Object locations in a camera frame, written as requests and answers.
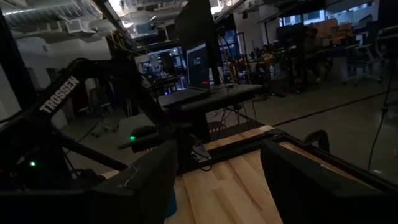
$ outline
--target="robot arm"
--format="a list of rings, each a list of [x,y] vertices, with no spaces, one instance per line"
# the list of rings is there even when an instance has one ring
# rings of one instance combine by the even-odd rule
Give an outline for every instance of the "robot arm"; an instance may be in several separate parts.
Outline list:
[[[117,60],[87,60],[78,58],[60,72],[60,76],[41,94],[36,104],[22,115],[37,125],[51,120],[54,114],[67,102],[87,78],[109,80],[115,88],[134,100],[148,118],[159,129],[160,134],[168,139],[167,131],[171,125],[160,106],[150,97],[141,85],[141,74],[131,69],[129,62]]]
[[[21,159],[42,151],[49,157],[55,147],[66,147],[96,162],[116,170],[123,170],[127,166],[115,161],[71,139],[54,134],[51,126],[53,115],[67,102],[73,92],[80,85],[84,85],[87,78],[104,78],[109,80],[115,88],[134,100],[156,125],[159,137],[164,141],[173,138],[174,125],[169,121],[162,108],[150,97],[141,85],[140,74],[131,69],[129,62],[122,60],[92,61],[78,58],[60,72],[58,78],[52,82],[39,96],[39,99],[29,109],[0,128],[0,169],[13,172]]]

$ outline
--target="desk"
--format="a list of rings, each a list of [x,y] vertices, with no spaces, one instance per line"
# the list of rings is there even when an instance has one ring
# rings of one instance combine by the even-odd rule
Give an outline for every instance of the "desk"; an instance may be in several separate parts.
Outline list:
[[[167,77],[167,78],[160,78],[154,83],[153,85],[150,85],[146,88],[147,91],[156,91],[156,90],[162,90],[164,91],[164,88],[166,85],[171,85],[175,84],[178,81],[179,77]]]
[[[271,126],[243,132],[205,144],[210,151],[217,147],[250,138],[272,130]],[[288,142],[280,145],[313,159],[347,178],[356,180],[345,171],[322,161]],[[109,178],[117,171],[104,174]],[[196,170],[178,176],[175,181],[177,212],[166,219],[166,224],[279,224],[282,223],[272,194],[262,171],[260,151],[250,152],[228,161],[217,163],[210,172]]]
[[[213,90],[213,93],[202,100],[176,105],[167,109],[172,120],[177,122],[189,122],[192,124],[192,133],[204,142],[210,142],[210,133],[206,113],[227,106],[235,105],[254,98],[261,91],[261,85],[235,85],[233,88]],[[159,103],[167,96],[159,98]]]

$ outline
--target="office chair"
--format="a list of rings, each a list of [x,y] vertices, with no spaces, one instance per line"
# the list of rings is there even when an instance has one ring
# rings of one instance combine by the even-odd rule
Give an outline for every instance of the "office chair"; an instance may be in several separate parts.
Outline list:
[[[383,60],[382,53],[379,50],[378,38],[379,29],[372,27],[368,32],[365,43],[346,47],[348,51],[347,66],[354,67],[354,71],[356,71],[356,68],[362,68],[363,73],[347,78],[343,82],[344,84],[347,84],[347,81],[354,80],[354,85],[357,85],[361,80],[365,79],[376,80],[381,83],[381,76],[373,74],[373,65]],[[369,67],[369,73],[365,73],[366,67]]]
[[[106,133],[108,131],[112,131],[115,133],[119,128],[119,124],[104,122],[106,113],[113,112],[113,108],[111,103],[108,101],[105,90],[100,87],[91,89],[90,102],[94,114],[101,118],[100,124],[92,130],[91,135],[98,138],[102,132]]]

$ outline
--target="wooden table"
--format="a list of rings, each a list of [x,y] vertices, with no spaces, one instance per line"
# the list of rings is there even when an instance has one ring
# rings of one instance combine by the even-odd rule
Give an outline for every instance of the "wooden table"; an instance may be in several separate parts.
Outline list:
[[[272,129],[271,126],[252,129],[209,142],[205,148],[210,151]],[[340,175],[361,182],[290,143],[282,142],[280,145]],[[175,193],[177,212],[166,219],[166,224],[282,223],[262,171],[259,150],[217,163],[209,172],[196,170],[177,177]]]

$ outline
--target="black clamp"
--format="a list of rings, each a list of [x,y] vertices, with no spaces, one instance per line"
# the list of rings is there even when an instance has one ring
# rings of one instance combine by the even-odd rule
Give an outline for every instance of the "black clamp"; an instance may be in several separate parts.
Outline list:
[[[283,130],[281,130],[281,129],[277,129],[277,128],[275,128],[275,129],[272,129],[272,130],[269,130],[269,131],[264,131],[264,133],[263,133],[263,135],[264,135],[264,137],[267,139],[267,138],[272,138],[272,137],[274,137],[275,135],[284,135],[284,134],[287,134],[287,132],[286,131],[283,131]]]
[[[304,146],[309,146],[315,142],[318,142],[318,148],[325,152],[330,152],[329,137],[328,133],[324,130],[315,131],[303,140]]]

